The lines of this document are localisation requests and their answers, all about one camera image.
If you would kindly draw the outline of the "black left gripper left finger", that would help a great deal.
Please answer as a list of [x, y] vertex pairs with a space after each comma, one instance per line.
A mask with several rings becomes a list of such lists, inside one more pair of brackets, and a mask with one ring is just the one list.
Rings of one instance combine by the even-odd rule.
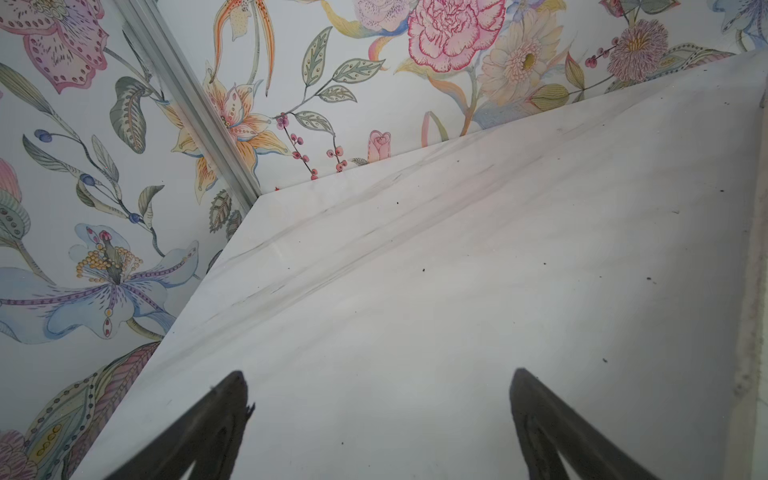
[[255, 411], [248, 386], [233, 371], [111, 479], [228, 479]]

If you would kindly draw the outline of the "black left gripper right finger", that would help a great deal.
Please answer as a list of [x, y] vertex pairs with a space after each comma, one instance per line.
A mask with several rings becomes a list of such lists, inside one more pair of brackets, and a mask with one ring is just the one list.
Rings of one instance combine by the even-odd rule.
[[581, 479], [656, 477], [528, 370], [514, 372], [509, 399], [531, 479], [567, 479], [566, 465]]

